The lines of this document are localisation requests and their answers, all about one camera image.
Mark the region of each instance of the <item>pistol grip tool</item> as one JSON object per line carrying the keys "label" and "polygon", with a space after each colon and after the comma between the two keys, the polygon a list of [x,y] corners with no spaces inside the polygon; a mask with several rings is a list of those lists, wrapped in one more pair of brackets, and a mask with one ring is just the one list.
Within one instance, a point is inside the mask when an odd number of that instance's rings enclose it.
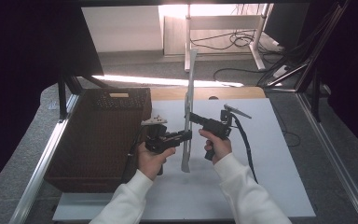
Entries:
{"label": "pistol grip tool", "polygon": [[[167,133],[166,131],[167,127],[162,124],[150,125],[145,147],[151,152],[161,154],[170,147],[179,147],[181,143],[191,140],[193,136],[191,131],[177,133]],[[158,175],[162,175],[162,173],[161,166]]]}
{"label": "pistol grip tool", "polygon": [[[227,139],[229,137],[229,134],[231,133],[231,129],[229,128],[229,125],[227,123],[223,123],[215,119],[206,119],[194,113],[190,113],[190,121],[202,125],[202,130],[213,133],[213,135],[221,139]],[[212,148],[211,150],[208,150],[206,152],[204,158],[208,161],[211,161],[214,156],[214,153],[214,149]]]}

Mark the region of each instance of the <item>white sleeve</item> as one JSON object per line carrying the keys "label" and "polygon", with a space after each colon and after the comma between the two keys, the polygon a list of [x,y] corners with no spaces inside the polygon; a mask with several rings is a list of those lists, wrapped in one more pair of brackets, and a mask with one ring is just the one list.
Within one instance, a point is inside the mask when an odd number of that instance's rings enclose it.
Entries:
{"label": "white sleeve", "polygon": [[250,167],[242,165],[232,153],[220,160],[214,169],[222,180],[220,188],[231,207],[235,223],[291,223],[269,193],[255,183]]}
{"label": "white sleeve", "polygon": [[145,195],[152,185],[153,181],[137,170],[129,183],[116,189],[112,201],[90,224],[139,223],[145,210]]}

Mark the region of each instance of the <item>dark brown basket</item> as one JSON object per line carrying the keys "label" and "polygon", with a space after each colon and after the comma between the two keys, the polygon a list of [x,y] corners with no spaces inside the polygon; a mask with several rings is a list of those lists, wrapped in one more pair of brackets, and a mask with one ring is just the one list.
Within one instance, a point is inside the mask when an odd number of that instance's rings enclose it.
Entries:
{"label": "dark brown basket", "polygon": [[[63,192],[114,192],[141,121],[150,119],[151,110],[148,88],[84,90],[45,180]],[[136,158],[129,177],[135,171]]]}

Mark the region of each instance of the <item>aluminum frame rail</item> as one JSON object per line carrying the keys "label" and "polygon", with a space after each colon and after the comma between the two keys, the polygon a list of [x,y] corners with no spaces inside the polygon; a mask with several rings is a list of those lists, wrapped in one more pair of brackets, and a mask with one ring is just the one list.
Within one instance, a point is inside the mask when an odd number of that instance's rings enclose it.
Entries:
{"label": "aluminum frame rail", "polygon": [[352,179],[350,173],[345,167],[344,162],[336,152],[335,147],[333,146],[329,136],[324,130],[324,126],[322,125],[322,123],[318,122],[314,116],[312,116],[312,113],[310,111],[310,103],[305,93],[297,93],[296,97],[297,100],[300,102],[300,105],[303,108],[305,114],[307,115],[307,118],[310,121],[310,125],[312,126],[312,129],[315,131],[319,141],[321,142],[324,151],[327,155],[327,158],[330,160],[331,164],[336,170],[337,176],[341,181],[342,186],[347,191],[351,199],[351,202],[353,203],[353,206],[356,212],[358,213],[358,186]]}
{"label": "aluminum frame rail", "polygon": [[34,173],[31,176],[31,179],[28,182],[25,191],[22,193],[20,201],[17,204],[17,207],[9,221],[9,224],[21,224],[24,223],[27,219],[28,214],[31,211],[32,205],[34,204],[36,195],[39,192],[40,187],[42,186],[43,177],[46,173],[46,170],[48,169],[48,165],[54,155],[58,143],[60,142],[62,133],[65,130],[65,127],[68,123],[68,119],[71,117],[78,97],[78,95],[71,95],[71,97],[69,98],[68,103],[66,105],[68,108],[68,117],[62,122],[58,122],[55,126],[53,133],[48,140],[48,144],[46,145],[45,150],[40,157],[39,163],[36,165]]}

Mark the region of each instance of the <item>white table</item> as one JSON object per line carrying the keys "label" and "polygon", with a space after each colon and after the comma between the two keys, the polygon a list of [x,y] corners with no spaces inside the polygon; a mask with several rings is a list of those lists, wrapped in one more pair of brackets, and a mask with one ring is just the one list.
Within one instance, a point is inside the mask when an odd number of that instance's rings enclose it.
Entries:
{"label": "white table", "polygon": [[[168,120],[169,132],[184,129],[184,102],[153,101],[153,116]],[[269,99],[195,100],[193,112],[220,119],[220,110],[228,104],[250,115],[237,116],[246,131],[252,149],[255,173],[260,185],[289,217],[314,217],[307,193],[292,156],[284,141]],[[208,220],[232,219],[229,206],[219,188],[219,178],[212,163],[203,159],[205,138],[198,134],[201,126],[193,124],[190,174],[180,169],[182,146],[168,158],[164,175],[159,176],[147,193],[147,206],[142,220]],[[239,131],[232,129],[233,153],[247,163],[245,146]],[[64,193],[53,220],[80,221],[93,219],[110,201],[112,194]]]}

